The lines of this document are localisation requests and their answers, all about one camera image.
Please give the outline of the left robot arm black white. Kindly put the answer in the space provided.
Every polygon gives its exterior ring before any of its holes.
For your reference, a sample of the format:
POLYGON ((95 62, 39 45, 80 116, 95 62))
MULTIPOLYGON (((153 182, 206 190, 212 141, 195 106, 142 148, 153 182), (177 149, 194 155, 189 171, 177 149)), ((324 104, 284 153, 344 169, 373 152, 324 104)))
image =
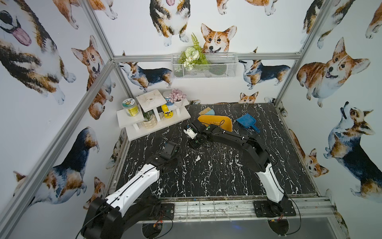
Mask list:
POLYGON ((89 206, 78 235, 85 239, 120 239, 123 233, 144 217, 157 217, 159 199, 139 196, 162 174, 174 171, 182 164, 180 146, 168 142, 163 150, 148 157, 143 167, 121 188, 102 199, 97 197, 89 206))

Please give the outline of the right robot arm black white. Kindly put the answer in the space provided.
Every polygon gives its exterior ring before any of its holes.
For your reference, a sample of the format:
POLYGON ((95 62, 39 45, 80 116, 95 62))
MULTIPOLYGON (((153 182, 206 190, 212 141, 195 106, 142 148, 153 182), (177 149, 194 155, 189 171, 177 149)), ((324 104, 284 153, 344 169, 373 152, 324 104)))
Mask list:
POLYGON ((218 142, 241 153, 241 163, 256 173, 263 184, 269 208, 284 211, 288 202, 273 171, 271 156, 265 146, 255 138, 222 129, 219 125, 202 123, 195 120, 184 127, 184 133, 190 139, 190 145, 197 149, 206 142, 218 142))

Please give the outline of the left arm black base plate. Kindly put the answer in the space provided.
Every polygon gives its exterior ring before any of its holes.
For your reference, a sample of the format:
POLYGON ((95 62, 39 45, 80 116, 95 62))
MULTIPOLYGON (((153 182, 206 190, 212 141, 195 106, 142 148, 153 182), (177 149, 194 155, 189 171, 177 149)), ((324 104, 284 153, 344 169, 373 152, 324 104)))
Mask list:
POLYGON ((150 206, 144 211, 141 221, 173 220, 175 214, 174 203, 160 203, 150 206))

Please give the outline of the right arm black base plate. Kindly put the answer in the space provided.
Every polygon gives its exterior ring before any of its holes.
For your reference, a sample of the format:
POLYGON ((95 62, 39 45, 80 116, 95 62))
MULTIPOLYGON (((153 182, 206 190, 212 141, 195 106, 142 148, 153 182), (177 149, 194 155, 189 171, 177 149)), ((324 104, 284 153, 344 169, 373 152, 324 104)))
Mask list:
POLYGON ((296 216, 296 210, 292 201, 287 200, 281 204, 277 204, 270 200, 253 201, 256 217, 258 218, 276 218, 276 217, 292 217, 296 216))

